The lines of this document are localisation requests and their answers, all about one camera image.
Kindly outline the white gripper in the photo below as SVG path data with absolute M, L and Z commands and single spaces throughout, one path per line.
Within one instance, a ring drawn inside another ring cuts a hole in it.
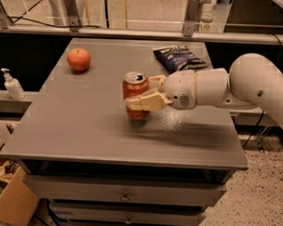
M 179 71 L 166 77 L 164 74 L 148 78 L 149 88 L 159 91 L 143 93 L 124 99 L 125 105 L 133 111 L 160 111 L 168 105 L 175 110 L 194 109 L 196 107 L 195 75 L 193 70 Z

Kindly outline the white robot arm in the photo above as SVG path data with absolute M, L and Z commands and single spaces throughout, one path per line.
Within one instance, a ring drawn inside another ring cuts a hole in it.
M 131 110 L 160 111 L 197 106 L 222 109 L 261 108 L 283 129 L 283 73 L 266 57 L 258 54 L 239 56 L 227 71 L 184 70 L 169 76 L 149 79 L 150 88 L 124 99 Z

